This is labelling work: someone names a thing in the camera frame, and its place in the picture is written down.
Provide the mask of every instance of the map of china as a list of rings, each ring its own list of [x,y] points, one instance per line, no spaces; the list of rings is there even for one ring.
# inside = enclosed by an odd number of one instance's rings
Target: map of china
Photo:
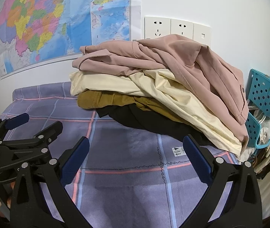
[[[5,0],[0,12],[0,40],[11,43],[16,39],[20,57],[27,49],[39,52],[55,33],[63,10],[63,0]]]

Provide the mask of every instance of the fabric label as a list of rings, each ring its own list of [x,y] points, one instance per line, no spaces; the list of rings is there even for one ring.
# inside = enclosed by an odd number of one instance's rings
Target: fabric label
[[[173,147],[172,151],[173,151],[175,157],[186,155],[184,148],[182,146],[181,147]]]

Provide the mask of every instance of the yellow cloth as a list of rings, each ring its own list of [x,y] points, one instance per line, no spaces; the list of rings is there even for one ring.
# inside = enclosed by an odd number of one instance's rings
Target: yellow cloth
[[[87,90],[78,95],[77,103],[79,107],[84,109],[102,108],[107,105],[124,106],[127,104],[135,103],[136,106],[141,110],[155,111],[171,119],[174,122],[185,123],[196,129],[197,131],[201,132],[194,125],[177,116],[174,112],[172,112],[170,109],[168,109],[166,106],[164,106],[162,103],[160,103],[154,98],[130,96],[112,91],[101,92]]]

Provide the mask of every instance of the purple plaid fabric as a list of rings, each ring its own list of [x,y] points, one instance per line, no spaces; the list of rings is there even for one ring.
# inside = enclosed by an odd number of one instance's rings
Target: purple plaid fabric
[[[186,155],[174,156],[172,148],[182,143],[166,135],[126,128],[110,117],[99,118],[95,110],[77,106],[70,87],[65,82],[15,90],[13,103],[1,118],[26,112],[30,120],[9,131],[6,140],[31,138],[61,121],[63,132],[49,146],[54,158],[72,148],[81,136],[90,140],[90,152],[66,190],[94,228],[178,228],[207,188]],[[208,149],[236,163],[233,154]],[[220,215],[230,187],[228,183],[211,219]],[[61,219],[48,189],[44,184],[42,188],[52,215]]]

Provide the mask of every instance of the power socket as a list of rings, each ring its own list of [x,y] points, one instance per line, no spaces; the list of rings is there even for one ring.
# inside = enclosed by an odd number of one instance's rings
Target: power socket
[[[211,47],[211,28],[208,26],[194,24],[193,40]]]
[[[170,34],[171,20],[169,18],[145,17],[144,38],[157,39]]]
[[[193,39],[193,27],[193,22],[171,19],[171,34],[178,34]]]

